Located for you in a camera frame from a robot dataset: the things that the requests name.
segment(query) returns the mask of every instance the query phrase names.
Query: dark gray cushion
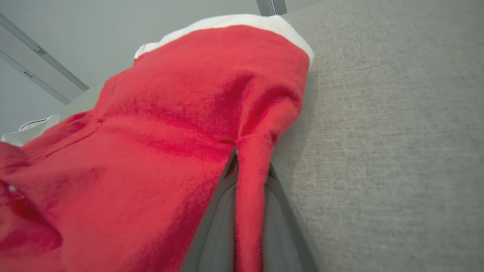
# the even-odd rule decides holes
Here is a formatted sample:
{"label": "dark gray cushion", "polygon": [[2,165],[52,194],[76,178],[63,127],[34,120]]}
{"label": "dark gray cushion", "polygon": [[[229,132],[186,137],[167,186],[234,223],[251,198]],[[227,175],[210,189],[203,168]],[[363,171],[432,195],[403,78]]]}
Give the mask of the dark gray cushion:
{"label": "dark gray cushion", "polygon": [[484,271],[484,1],[328,0],[273,164],[328,271]]}

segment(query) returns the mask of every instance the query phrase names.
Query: sofa cushion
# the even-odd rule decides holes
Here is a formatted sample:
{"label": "sofa cushion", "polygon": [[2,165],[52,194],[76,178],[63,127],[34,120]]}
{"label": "sofa cushion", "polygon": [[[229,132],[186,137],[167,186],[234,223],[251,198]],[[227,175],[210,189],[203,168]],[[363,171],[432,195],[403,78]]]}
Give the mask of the sofa cushion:
{"label": "sofa cushion", "polygon": [[484,2],[328,0],[273,154],[328,271],[484,271]]}

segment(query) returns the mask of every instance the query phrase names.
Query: wall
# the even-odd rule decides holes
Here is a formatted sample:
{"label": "wall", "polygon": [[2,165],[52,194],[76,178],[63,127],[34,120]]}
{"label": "wall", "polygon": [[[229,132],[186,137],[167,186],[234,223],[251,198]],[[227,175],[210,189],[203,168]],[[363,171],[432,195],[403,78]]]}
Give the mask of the wall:
{"label": "wall", "polygon": [[2,0],[0,10],[89,87],[136,50],[200,19],[260,14],[256,0]]}
{"label": "wall", "polygon": [[58,113],[63,106],[0,59],[0,137],[26,122]]}

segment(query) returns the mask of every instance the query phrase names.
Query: red garment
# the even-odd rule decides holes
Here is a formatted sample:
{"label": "red garment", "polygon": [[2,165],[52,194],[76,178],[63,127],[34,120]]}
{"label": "red garment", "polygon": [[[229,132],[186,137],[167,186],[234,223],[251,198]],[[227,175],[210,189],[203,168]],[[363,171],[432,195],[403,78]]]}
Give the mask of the red garment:
{"label": "red garment", "polygon": [[110,78],[93,110],[0,143],[0,271],[177,271],[235,145],[237,266],[260,271],[262,187],[309,62],[271,31],[193,31]]}

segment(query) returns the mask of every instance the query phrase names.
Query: gray upholstery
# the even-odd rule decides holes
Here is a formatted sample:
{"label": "gray upholstery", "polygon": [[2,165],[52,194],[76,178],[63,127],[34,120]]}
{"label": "gray upholstery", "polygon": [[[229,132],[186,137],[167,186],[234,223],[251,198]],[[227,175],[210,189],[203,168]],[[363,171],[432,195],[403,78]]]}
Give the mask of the gray upholstery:
{"label": "gray upholstery", "polygon": [[484,1],[327,0],[273,164],[325,271],[484,271]]}

